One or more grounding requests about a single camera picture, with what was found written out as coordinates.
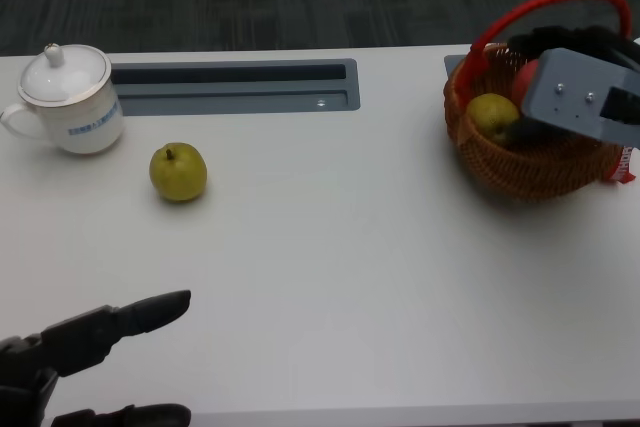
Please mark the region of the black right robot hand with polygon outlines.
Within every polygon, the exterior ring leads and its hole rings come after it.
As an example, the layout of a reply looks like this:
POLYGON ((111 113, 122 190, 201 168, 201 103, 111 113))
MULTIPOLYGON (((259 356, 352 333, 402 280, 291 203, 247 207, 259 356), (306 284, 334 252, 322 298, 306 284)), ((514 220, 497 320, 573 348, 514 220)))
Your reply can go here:
POLYGON ((515 99, 523 118, 514 142, 582 135, 639 146, 639 45, 604 27, 542 27, 514 36, 509 49, 534 66, 515 99))

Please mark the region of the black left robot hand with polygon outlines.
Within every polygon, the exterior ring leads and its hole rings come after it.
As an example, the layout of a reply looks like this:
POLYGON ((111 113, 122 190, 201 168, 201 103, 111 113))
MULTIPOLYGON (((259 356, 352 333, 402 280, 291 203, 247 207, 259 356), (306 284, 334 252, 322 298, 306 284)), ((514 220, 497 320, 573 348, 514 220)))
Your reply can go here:
POLYGON ((102 363, 125 337, 160 329, 190 306, 189 290, 102 306, 40 333, 1 341, 1 424, 41 426, 58 379, 102 363))

